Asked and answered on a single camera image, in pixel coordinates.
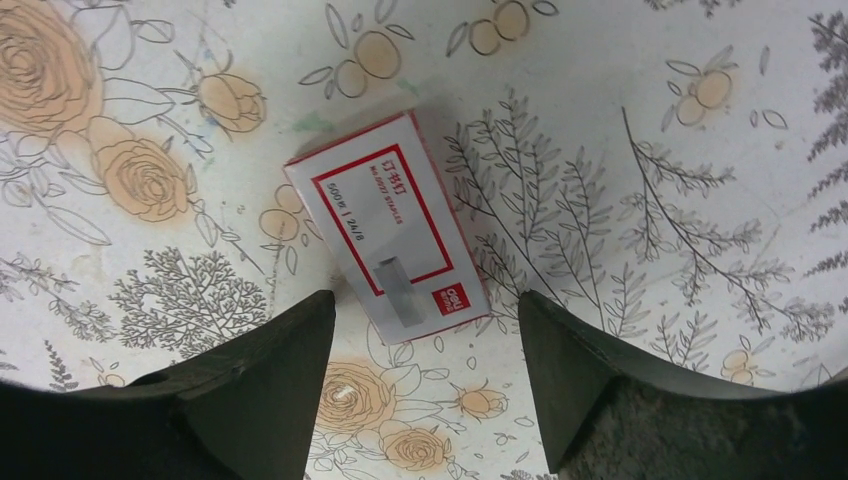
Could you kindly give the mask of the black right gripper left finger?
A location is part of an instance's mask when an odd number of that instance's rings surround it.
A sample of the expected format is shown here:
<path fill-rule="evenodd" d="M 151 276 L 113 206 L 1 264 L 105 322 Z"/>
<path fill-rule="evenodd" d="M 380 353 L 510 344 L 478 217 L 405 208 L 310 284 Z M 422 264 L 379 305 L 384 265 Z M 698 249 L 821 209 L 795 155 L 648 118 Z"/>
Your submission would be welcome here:
<path fill-rule="evenodd" d="M 124 387 L 1 387 L 5 479 L 301 479 L 335 328 L 319 290 Z"/>

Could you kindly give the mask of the white red staple box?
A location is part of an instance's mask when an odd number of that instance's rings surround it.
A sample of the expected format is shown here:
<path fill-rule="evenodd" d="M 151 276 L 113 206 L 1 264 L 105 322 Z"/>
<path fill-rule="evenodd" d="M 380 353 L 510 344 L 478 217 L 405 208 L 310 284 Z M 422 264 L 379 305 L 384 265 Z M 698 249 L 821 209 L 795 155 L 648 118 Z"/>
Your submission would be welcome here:
<path fill-rule="evenodd" d="M 413 111 L 293 158 L 284 172 L 383 343 L 490 314 Z"/>

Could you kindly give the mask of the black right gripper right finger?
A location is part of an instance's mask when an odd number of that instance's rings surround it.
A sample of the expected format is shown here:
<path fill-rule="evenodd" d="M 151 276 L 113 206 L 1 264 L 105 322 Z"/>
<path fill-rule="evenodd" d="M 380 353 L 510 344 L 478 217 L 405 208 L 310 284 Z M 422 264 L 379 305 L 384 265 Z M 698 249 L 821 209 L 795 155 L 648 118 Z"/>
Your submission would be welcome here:
<path fill-rule="evenodd" d="M 562 479 L 843 479 L 847 383 L 781 393 L 664 361 L 528 291 L 520 337 Z"/>

